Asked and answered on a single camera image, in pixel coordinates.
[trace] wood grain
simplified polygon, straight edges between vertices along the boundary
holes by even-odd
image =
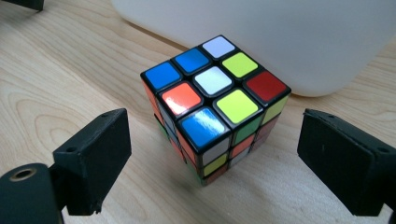
[[[304,109],[341,117],[396,147],[396,37],[342,90],[292,95],[261,149],[202,188],[158,129],[139,74],[183,47],[124,21],[107,0],[0,2],[0,175],[53,164],[99,114],[128,109],[133,155],[103,212],[66,223],[386,223],[353,217],[299,159]]]

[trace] rubik's cube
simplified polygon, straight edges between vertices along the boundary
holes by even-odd
[[[266,140],[290,95],[222,35],[140,76],[161,129],[202,185]]]

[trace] white container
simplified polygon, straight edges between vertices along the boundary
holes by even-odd
[[[396,34],[396,0],[112,0],[127,21],[188,48],[225,35],[288,84],[343,88]]]

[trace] wooden table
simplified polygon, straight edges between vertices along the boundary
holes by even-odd
[[[0,2],[0,175],[52,165],[51,152],[70,136],[125,107],[132,157],[102,213],[70,217],[64,209],[66,223],[388,221],[386,206],[379,217],[353,217],[296,149],[307,107],[396,147],[396,38],[339,92],[292,95],[262,148],[204,188],[162,136],[139,77],[183,50],[124,21],[108,0],[46,0],[39,13]]]

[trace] blue sticker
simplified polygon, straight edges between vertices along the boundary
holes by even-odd
[[[221,136],[225,131],[224,125],[210,108],[204,108],[182,120],[181,126],[192,142],[198,147],[204,147],[209,142]]]
[[[180,74],[170,63],[162,63],[149,69],[146,77],[156,90],[159,90],[180,79]]]
[[[198,49],[190,49],[176,56],[177,63],[188,73],[191,73],[209,63],[209,59]]]

